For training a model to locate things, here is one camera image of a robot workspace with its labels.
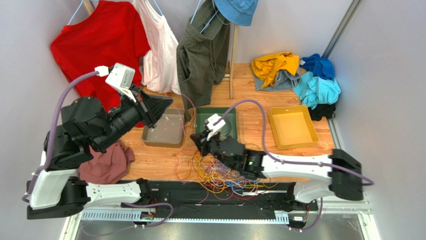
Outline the dusty pink crumpled cloth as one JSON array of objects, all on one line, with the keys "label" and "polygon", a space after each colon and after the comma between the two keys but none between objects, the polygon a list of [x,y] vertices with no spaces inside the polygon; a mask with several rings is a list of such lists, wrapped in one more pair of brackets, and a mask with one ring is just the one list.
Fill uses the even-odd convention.
[{"label": "dusty pink crumpled cloth", "polygon": [[92,184],[116,184],[128,174],[129,166],[135,161],[133,150],[117,140],[105,153],[92,148],[93,159],[84,162],[78,168],[79,178]]}]

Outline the dark blue crumpled cloth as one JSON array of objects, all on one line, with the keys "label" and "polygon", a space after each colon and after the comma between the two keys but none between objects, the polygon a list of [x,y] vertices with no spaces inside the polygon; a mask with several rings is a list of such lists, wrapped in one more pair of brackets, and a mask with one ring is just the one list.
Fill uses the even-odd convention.
[{"label": "dark blue crumpled cloth", "polygon": [[299,65],[302,69],[312,72],[314,77],[325,80],[331,80],[336,75],[333,63],[328,58],[321,57],[318,53],[302,57]]}]

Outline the yellow crumpled cloth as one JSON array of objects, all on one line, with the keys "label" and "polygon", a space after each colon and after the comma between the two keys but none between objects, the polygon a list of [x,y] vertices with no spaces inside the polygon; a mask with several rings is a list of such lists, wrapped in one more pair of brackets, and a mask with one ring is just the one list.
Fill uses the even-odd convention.
[{"label": "yellow crumpled cloth", "polygon": [[254,75],[263,81],[262,87],[272,86],[279,70],[295,75],[300,68],[300,57],[292,52],[279,52],[254,58],[251,61]]}]

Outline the grey crumpled cloth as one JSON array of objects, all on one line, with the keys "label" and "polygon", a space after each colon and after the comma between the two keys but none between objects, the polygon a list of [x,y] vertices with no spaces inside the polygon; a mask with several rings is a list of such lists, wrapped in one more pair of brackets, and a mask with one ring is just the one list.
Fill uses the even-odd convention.
[{"label": "grey crumpled cloth", "polygon": [[254,84],[256,91],[277,92],[291,90],[296,87],[300,82],[300,68],[297,69],[295,75],[290,74],[287,70],[279,70],[275,78],[275,84],[269,85],[267,87],[262,87],[263,81],[254,75]]}]

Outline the red t-shirt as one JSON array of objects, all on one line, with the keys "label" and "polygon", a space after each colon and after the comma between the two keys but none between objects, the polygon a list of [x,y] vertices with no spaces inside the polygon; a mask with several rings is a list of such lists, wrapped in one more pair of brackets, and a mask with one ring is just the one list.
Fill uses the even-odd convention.
[{"label": "red t-shirt", "polygon": [[135,69],[140,86],[140,59],[151,49],[141,17],[128,1],[99,1],[85,20],[66,25],[50,44],[55,62],[72,82],[95,67],[116,63]]}]

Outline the tan metal tray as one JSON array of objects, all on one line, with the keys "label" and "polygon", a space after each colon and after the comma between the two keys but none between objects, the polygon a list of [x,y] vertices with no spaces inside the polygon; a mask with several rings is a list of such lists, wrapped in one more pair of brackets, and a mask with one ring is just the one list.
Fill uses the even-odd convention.
[{"label": "tan metal tray", "polygon": [[143,128],[141,139],[148,147],[180,148],[184,143],[185,123],[183,109],[168,108],[155,128]]}]

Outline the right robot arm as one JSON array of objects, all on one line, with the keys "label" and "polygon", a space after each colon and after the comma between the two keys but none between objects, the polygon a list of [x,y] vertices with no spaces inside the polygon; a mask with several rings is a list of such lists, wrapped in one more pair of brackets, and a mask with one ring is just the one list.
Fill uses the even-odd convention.
[{"label": "right robot arm", "polygon": [[330,155],[291,156],[248,149],[230,136],[208,138],[207,132],[191,134],[190,139],[202,156],[212,155],[247,179],[306,179],[287,190],[292,201],[307,204],[328,196],[348,201],[364,198],[362,165],[342,149],[333,149]]}]

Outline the blue bucket hat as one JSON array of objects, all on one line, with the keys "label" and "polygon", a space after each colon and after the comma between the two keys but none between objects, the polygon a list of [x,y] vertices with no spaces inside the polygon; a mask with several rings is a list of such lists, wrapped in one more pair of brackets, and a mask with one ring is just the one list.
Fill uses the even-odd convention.
[{"label": "blue bucket hat", "polygon": [[259,0],[215,0],[214,4],[224,18],[235,25],[249,27]]}]

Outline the black crumpled cloth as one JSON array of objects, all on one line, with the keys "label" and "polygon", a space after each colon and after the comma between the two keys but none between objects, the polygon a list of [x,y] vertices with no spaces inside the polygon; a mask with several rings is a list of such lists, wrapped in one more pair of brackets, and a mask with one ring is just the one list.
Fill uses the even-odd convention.
[{"label": "black crumpled cloth", "polygon": [[336,104],[318,104],[315,108],[309,107],[308,113],[312,121],[321,121],[323,117],[333,119],[335,117]]}]

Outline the olive green hanging garment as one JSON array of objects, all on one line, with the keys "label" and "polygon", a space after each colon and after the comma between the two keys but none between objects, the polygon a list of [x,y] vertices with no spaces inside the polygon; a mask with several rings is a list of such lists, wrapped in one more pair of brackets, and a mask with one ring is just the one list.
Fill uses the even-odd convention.
[{"label": "olive green hanging garment", "polygon": [[176,50],[177,77],[185,117],[189,109],[211,103],[213,86],[224,78],[228,63],[230,22],[212,0],[188,19]]}]

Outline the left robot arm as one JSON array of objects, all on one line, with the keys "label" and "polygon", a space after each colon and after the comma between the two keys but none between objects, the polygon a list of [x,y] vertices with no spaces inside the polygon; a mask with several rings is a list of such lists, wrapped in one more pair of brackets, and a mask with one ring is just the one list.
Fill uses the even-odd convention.
[{"label": "left robot arm", "polygon": [[52,156],[42,154],[46,169],[28,181],[30,194],[26,217],[29,220],[73,216],[89,207],[118,205],[129,208],[151,208],[154,203],[149,182],[138,179],[126,183],[88,183],[75,177],[81,164],[92,160],[93,152],[107,149],[139,123],[154,128],[173,103],[170,97],[134,93],[135,100],[122,96],[120,105],[106,112],[100,100],[85,96],[61,109],[61,125],[48,133],[44,149],[52,148]]}]

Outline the wooden clothes rack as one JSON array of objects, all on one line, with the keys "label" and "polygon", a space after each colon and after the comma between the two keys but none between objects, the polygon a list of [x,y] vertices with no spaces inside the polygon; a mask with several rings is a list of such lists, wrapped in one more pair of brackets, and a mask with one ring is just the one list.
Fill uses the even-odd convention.
[{"label": "wooden clothes rack", "polygon": [[[95,9],[92,4],[93,0],[80,0],[79,5],[77,6],[74,14],[77,14],[81,7],[85,9],[88,15],[91,15]],[[235,59],[237,53],[237,40],[238,40],[238,32],[239,26],[236,24],[232,24],[233,26],[233,37],[231,38],[232,43],[230,43],[230,60],[227,63],[224,77],[222,79],[223,82],[228,82],[228,92],[229,99],[234,99],[234,70],[235,70]]]}]

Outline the white pink hanging garment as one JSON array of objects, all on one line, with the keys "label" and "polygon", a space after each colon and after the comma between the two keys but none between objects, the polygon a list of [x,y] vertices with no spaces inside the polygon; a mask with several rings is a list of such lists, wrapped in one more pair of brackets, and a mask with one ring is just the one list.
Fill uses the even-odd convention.
[{"label": "white pink hanging garment", "polygon": [[177,74],[178,41],[166,17],[147,0],[135,0],[150,50],[143,57],[141,84],[148,90],[165,94],[181,94]]}]

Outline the aluminium corner profile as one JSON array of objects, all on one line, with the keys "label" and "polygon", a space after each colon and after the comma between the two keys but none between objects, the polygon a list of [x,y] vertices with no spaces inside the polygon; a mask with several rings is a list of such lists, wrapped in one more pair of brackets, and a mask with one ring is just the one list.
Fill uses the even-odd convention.
[{"label": "aluminium corner profile", "polygon": [[347,8],[343,18],[337,26],[334,34],[332,35],[327,47],[325,48],[322,57],[328,59],[333,53],[334,49],[338,45],[340,39],[343,37],[346,29],[350,25],[352,19],[356,15],[359,7],[363,3],[363,0],[352,0],[349,7]]}]

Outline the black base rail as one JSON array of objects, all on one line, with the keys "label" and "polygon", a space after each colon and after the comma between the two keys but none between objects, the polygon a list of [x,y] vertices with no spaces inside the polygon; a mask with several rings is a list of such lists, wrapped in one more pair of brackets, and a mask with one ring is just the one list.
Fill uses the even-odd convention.
[{"label": "black base rail", "polygon": [[165,217],[170,213],[168,204],[173,206],[173,219],[202,220],[273,220],[277,212],[315,212],[319,202],[297,203],[288,195],[288,183],[279,183],[268,190],[232,192],[224,190],[212,193],[195,182],[137,180],[142,185],[138,206],[158,203],[155,215]]}]

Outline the yellow plastic tray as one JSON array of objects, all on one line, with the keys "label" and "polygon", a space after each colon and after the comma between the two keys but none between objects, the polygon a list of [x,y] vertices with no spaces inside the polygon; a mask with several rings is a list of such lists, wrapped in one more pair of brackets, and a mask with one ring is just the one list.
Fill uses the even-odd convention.
[{"label": "yellow plastic tray", "polygon": [[271,108],[268,119],[279,150],[309,148],[319,141],[306,105]]}]

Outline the cyan crumpled cloth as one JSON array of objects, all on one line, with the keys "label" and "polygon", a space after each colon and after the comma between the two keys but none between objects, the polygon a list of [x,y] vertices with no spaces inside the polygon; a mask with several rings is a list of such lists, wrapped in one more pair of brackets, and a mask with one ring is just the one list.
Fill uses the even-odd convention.
[{"label": "cyan crumpled cloth", "polygon": [[335,78],[323,79],[307,71],[301,76],[300,83],[293,88],[302,105],[315,109],[317,105],[335,104],[341,94],[341,88]]}]

